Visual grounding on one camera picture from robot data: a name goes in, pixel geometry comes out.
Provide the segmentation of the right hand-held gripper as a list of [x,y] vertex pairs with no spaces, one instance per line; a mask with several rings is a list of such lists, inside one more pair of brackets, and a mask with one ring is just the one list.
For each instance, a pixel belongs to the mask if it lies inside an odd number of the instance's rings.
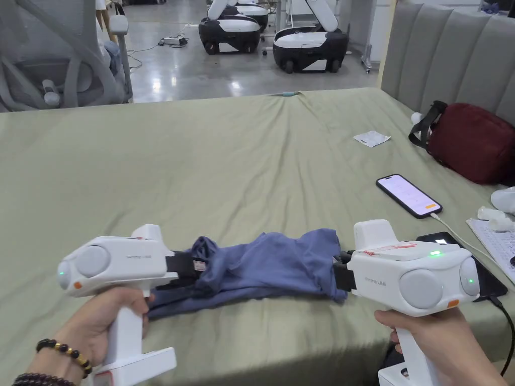
[[[411,317],[424,317],[476,300],[480,285],[471,253],[455,244],[400,241],[385,219],[354,226],[355,250],[334,265],[337,286]],[[468,365],[443,378],[411,332],[397,328],[404,361],[378,371],[380,385],[470,385]]]

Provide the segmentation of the person's left hand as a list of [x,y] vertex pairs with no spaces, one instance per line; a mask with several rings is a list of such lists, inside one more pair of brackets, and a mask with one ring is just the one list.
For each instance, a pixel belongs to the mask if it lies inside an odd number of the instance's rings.
[[138,288],[113,287],[88,300],[54,335],[90,361],[101,364],[108,348],[108,330],[123,307],[131,309],[148,324],[148,298]]

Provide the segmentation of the person's right hand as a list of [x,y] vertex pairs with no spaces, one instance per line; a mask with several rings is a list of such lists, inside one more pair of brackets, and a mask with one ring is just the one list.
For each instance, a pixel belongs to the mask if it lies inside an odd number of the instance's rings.
[[506,385],[485,355],[458,308],[411,317],[397,311],[377,310],[375,320],[392,329],[391,341],[403,352],[397,330],[406,329],[435,365],[444,385]]

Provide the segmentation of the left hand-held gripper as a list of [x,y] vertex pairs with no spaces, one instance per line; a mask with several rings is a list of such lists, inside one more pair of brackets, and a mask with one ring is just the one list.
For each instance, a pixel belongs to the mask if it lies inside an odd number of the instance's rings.
[[[99,294],[113,286],[151,290],[181,290],[194,285],[206,262],[191,251],[174,252],[165,245],[159,226],[146,224],[129,237],[101,236],[66,256],[58,265],[57,280],[71,297]],[[94,370],[93,385],[136,385],[174,369],[171,347],[142,351],[142,317],[123,307],[108,331],[108,350]]]

